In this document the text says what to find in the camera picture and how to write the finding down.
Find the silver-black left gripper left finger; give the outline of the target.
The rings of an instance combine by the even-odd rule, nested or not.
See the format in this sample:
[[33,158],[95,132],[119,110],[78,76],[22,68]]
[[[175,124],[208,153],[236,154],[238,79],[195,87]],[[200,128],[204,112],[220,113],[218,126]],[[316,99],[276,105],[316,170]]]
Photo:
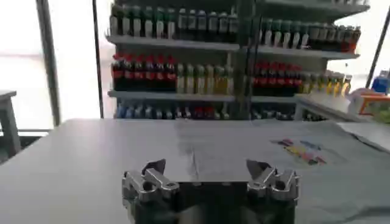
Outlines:
[[164,176],[166,159],[149,161],[141,170],[125,171],[122,180],[122,205],[130,208],[136,202],[161,203],[169,209],[179,207],[180,184]]

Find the silver-black left gripper right finger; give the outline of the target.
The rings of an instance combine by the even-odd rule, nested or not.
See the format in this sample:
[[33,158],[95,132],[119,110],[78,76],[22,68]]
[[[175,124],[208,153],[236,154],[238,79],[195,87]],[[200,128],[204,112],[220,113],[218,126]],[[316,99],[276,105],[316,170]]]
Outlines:
[[247,190],[257,198],[270,198],[276,201],[294,201],[299,199],[299,179],[294,170],[279,172],[266,162],[246,160],[251,175]]

